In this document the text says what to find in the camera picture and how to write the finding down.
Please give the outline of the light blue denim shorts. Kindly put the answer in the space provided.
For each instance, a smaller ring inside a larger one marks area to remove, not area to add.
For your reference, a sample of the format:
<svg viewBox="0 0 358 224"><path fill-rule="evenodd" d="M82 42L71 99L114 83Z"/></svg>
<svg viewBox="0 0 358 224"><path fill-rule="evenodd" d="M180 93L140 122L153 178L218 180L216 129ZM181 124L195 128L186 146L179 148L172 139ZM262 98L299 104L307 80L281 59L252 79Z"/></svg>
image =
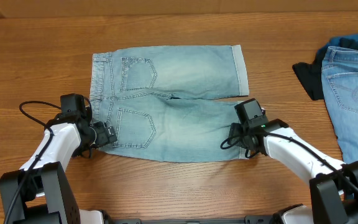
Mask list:
<svg viewBox="0 0 358 224"><path fill-rule="evenodd" d="M221 149L249 84L240 45L134 47L93 55L93 118L114 128L103 151L160 162L244 159Z"/></svg>

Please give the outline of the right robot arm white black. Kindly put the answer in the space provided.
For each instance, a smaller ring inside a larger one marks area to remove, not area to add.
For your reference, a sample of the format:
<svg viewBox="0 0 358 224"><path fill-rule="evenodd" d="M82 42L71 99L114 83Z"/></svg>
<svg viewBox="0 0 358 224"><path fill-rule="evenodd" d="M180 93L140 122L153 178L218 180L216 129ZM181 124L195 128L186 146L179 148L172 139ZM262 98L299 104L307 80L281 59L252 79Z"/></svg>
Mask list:
<svg viewBox="0 0 358 224"><path fill-rule="evenodd" d="M232 123L221 149L239 146L250 159L261 153L289 168L309 185L311 206L284 208L270 216L248 216L246 223L358 224L358 161L346 164L302 140L280 119L268 120L252 98L234 107L239 118Z"/></svg>

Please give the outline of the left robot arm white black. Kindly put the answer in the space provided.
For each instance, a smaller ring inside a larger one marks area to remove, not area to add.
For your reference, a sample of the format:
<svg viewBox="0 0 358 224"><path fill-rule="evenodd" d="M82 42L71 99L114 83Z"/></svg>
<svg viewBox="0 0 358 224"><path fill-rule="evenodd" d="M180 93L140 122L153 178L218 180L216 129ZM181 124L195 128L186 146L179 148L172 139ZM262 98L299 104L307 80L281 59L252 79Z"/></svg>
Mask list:
<svg viewBox="0 0 358 224"><path fill-rule="evenodd" d="M87 97L68 94L53 119L43 125L44 138L19 170L0 178L5 223L112 223L104 210L82 210L65 171L72 158L117 141L114 128L93 122Z"/></svg>

